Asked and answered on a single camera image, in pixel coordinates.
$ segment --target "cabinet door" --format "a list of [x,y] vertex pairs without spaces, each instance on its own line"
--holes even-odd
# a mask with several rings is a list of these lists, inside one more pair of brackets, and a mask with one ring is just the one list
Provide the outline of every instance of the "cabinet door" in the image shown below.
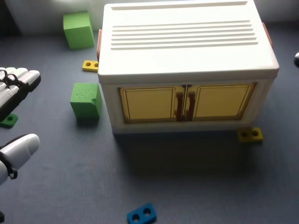
[[185,116],[191,120],[241,119],[254,84],[193,85],[187,89]]
[[182,120],[182,86],[120,88],[120,96],[126,123]]

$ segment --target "toy cabinet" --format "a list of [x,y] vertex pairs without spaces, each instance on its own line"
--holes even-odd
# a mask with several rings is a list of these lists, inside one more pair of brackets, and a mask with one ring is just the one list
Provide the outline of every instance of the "toy cabinet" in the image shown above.
[[108,4],[99,47],[114,133],[251,126],[279,69],[252,0]]

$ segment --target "door handle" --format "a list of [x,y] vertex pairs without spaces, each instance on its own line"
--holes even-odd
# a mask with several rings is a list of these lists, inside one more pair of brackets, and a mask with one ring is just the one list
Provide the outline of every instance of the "door handle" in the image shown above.
[[189,109],[187,114],[187,120],[192,121],[194,108],[195,108],[195,92],[189,92],[188,97],[189,97]]
[[183,93],[178,92],[177,93],[177,99],[178,99],[178,106],[176,110],[176,120],[182,121],[182,109],[183,109]]

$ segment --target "groove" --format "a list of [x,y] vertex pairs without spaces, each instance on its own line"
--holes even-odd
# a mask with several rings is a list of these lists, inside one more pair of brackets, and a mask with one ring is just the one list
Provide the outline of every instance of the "groove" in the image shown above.
[[228,47],[228,46],[244,46],[257,45],[258,42],[240,42],[240,43],[220,43],[220,44],[201,44],[201,45],[174,45],[174,46],[155,46],[155,47],[127,47],[127,48],[111,48],[111,50],[142,50],[142,49],[174,49],[174,48],[205,48],[205,47]]
[[253,36],[255,33],[237,34],[215,34],[215,35],[195,35],[195,36],[163,36],[163,37],[144,37],[144,38],[112,38],[112,41],[143,41],[143,40],[167,40],[167,39],[188,39],[188,38],[207,38],[207,37],[230,37],[230,36]]
[[252,28],[246,29],[221,29],[221,30],[204,30],[204,31],[189,31],[189,32],[167,32],[167,33],[145,33],[145,34],[112,34],[112,36],[148,36],[148,35],[172,35],[172,34],[204,34],[218,32],[242,32],[253,31]]
[[222,24],[222,23],[246,23],[250,20],[236,21],[215,21],[215,22],[189,22],[189,23],[169,23],[169,24],[150,24],[150,25],[128,25],[128,26],[112,26],[114,28],[122,27],[163,27],[163,26],[183,26],[183,25],[201,25],[201,24]]
[[129,43],[112,43],[111,45],[148,45],[148,44],[177,44],[177,43],[205,43],[205,42],[228,42],[228,41],[254,41],[256,37],[247,38],[230,38],[230,39],[209,39],[194,41],[164,41],[164,42],[129,42]]
[[209,29],[209,28],[232,28],[232,27],[251,27],[251,24],[207,26],[207,27],[179,27],[179,28],[154,28],[154,29],[116,29],[113,32],[132,32],[132,31],[154,31],[154,30],[178,30],[178,29]]
[[209,2],[209,3],[191,3],[191,4],[175,4],[175,5],[147,5],[147,6],[118,6],[111,7],[112,10],[143,10],[143,9],[166,9],[166,8],[194,8],[194,7],[218,7],[218,6],[242,6],[247,1],[233,2]]

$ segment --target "yellow block with holes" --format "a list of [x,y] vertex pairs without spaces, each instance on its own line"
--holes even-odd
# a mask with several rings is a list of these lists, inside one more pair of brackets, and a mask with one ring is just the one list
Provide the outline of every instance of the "yellow block with holes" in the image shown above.
[[237,132],[239,142],[247,143],[263,141],[262,130],[259,127],[239,129]]
[[99,69],[99,63],[97,61],[84,61],[82,65],[83,71],[94,71],[98,72]]

